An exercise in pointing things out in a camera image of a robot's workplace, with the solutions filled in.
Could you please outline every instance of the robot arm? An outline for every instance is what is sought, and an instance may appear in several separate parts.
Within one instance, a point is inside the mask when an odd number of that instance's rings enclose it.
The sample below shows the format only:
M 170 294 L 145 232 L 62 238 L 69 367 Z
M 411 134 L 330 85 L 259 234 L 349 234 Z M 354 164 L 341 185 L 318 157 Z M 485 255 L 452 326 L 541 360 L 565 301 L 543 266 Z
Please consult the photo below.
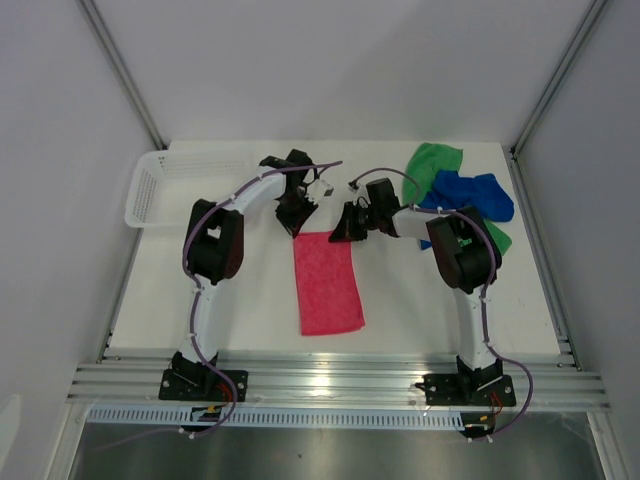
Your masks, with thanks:
M 458 376 L 451 383 L 460 386 L 458 393 L 465 398 L 464 401 L 469 404 L 478 401 L 482 404 L 487 392 L 490 392 L 490 385 L 510 382 L 502 373 L 502 362 L 487 347 L 483 334 L 481 291 L 491 272 L 491 258 L 484 241 L 468 221 L 475 223 L 490 240 L 496 270 L 502 264 L 502 257 L 486 230 L 482 217 L 473 207 L 459 210 L 466 219 L 463 220 L 454 215 L 428 214 L 401 206 L 393 185 L 387 178 L 368 183 L 366 194 L 368 200 L 360 196 L 355 203 L 345 203 L 343 215 L 329 241 L 364 240 L 368 231 L 379 230 L 392 237 L 412 237 L 432 242 L 438 270 L 445 283 L 453 289 L 458 310 Z M 491 287 L 485 295 L 488 320 L 490 291 Z M 445 391 L 440 397 L 435 386 L 429 388 L 435 388 L 427 395 L 427 403 L 430 403 L 429 398 L 434 402 L 430 404 L 446 405 L 454 396 Z M 482 397 L 481 400 L 477 400 L 478 395 Z M 515 399 L 505 399 L 506 404 L 512 401 Z
M 283 173 L 274 173 L 283 169 L 286 169 Z M 309 170 L 314 170 L 314 177 L 305 183 Z M 307 154 L 298 150 L 292 150 L 286 160 L 264 159 L 254 180 L 258 178 L 259 181 L 249 182 L 241 188 L 239 192 L 242 193 L 236 192 L 237 196 L 225 202 L 224 208 L 212 212 L 216 204 L 202 199 L 193 206 L 187 229 L 186 269 L 200 288 L 191 294 L 191 305 L 195 310 L 188 335 L 163 375 L 159 395 L 162 400 L 217 400 L 214 386 L 218 379 L 200 362 L 191 339 L 196 336 L 200 353 L 215 365 L 220 321 L 214 306 L 229 279 L 242 265 L 245 218 L 277 200 L 276 218 L 295 238 L 318 208 L 322 197 L 333 192 L 333 188 L 319 178 Z

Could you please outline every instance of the red towel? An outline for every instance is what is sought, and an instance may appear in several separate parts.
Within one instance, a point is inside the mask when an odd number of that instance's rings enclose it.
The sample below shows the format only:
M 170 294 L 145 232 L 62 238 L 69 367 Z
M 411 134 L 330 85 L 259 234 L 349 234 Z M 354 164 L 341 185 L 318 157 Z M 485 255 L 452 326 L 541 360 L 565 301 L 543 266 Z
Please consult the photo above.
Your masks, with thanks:
M 331 232 L 301 233 L 293 257 L 302 335 L 333 335 L 364 327 L 350 243 L 329 243 Z

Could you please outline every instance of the white wall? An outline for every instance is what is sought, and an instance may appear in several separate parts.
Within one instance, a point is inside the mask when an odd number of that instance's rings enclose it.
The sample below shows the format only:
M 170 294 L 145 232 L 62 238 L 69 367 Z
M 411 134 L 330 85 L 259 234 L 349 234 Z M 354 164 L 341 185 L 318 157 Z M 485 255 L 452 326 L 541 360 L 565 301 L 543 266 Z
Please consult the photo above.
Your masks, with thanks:
M 588 3 L 98 1 L 165 138 L 505 144 Z
M 23 396 L 2 478 L 35 479 L 133 240 L 123 198 L 150 150 L 71 0 L 0 4 L 0 402 Z
M 640 3 L 611 3 L 523 164 L 580 359 L 640 473 Z

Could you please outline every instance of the blue towel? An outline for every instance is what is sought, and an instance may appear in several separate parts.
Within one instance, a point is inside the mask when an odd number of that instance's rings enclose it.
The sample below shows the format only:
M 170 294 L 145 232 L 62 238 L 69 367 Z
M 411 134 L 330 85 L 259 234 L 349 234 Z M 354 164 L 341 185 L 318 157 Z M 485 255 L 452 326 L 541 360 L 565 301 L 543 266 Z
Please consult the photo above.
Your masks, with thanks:
M 476 207 L 483 218 L 495 222 L 509 222 L 515 213 L 513 200 L 492 173 L 460 177 L 458 172 L 440 170 L 431 185 L 431 191 L 420 202 L 422 208 L 442 207 L 445 210 L 468 205 Z M 422 250 L 430 246 L 431 242 L 420 242 Z

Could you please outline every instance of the white basket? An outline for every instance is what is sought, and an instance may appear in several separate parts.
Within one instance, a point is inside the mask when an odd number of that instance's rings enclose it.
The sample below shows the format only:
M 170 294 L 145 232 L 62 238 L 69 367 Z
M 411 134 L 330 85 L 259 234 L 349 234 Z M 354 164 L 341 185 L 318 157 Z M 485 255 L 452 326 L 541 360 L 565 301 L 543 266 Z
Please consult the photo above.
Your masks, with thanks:
M 124 220 L 134 228 L 183 227 L 198 199 L 232 193 L 252 163 L 253 154 L 237 148 L 146 153 L 133 172 Z

